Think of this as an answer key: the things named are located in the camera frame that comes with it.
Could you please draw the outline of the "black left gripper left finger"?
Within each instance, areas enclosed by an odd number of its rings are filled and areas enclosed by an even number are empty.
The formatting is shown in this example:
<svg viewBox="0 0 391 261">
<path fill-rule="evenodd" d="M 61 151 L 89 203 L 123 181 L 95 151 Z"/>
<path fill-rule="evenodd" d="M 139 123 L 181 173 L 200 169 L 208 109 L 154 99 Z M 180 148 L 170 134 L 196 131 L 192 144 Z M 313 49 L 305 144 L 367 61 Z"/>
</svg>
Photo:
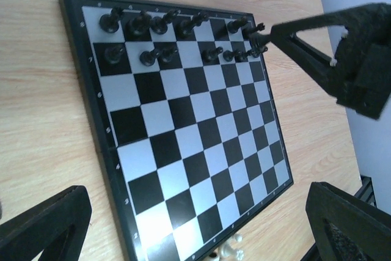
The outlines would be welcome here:
<svg viewBox="0 0 391 261">
<path fill-rule="evenodd" d="M 86 187 L 70 186 L 1 224 L 1 260 L 78 260 L 91 215 Z"/>
</svg>

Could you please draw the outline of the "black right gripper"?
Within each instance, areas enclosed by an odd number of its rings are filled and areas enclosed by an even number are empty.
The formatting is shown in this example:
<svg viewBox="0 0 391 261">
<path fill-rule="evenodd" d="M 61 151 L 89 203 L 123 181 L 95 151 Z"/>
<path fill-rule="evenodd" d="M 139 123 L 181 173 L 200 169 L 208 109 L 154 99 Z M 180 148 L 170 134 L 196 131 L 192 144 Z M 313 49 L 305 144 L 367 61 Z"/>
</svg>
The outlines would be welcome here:
<svg viewBox="0 0 391 261">
<path fill-rule="evenodd" d="M 297 35 L 329 26 L 347 30 L 332 57 Z M 270 37 L 326 93 L 338 96 L 338 105 L 380 118 L 390 95 L 389 4 L 370 3 L 276 24 Z"/>
</svg>

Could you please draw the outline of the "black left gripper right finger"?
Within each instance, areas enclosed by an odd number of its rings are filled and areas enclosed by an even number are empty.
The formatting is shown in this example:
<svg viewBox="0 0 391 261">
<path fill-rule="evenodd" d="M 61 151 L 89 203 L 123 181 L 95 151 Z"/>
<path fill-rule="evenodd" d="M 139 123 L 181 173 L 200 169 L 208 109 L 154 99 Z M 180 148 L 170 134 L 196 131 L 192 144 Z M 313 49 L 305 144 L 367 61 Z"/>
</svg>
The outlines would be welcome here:
<svg viewBox="0 0 391 261">
<path fill-rule="evenodd" d="M 390 215 L 326 182 L 310 185 L 305 211 L 318 260 L 390 260 Z"/>
</svg>

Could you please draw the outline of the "black chess rook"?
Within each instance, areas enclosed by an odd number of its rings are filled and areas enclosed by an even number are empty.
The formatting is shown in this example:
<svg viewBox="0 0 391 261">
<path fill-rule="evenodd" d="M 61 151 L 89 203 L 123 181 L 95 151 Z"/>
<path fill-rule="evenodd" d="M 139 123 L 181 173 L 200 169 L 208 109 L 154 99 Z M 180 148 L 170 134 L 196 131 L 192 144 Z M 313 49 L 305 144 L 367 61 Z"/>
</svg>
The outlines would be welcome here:
<svg viewBox="0 0 391 261">
<path fill-rule="evenodd" d="M 114 7 L 110 13 L 106 13 L 100 17 L 100 28 L 107 33 L 115 33 L 119 29 L 119 21 L 121 21 L 122 18 L 123 9 L 121 7 Z"/>
</svg>

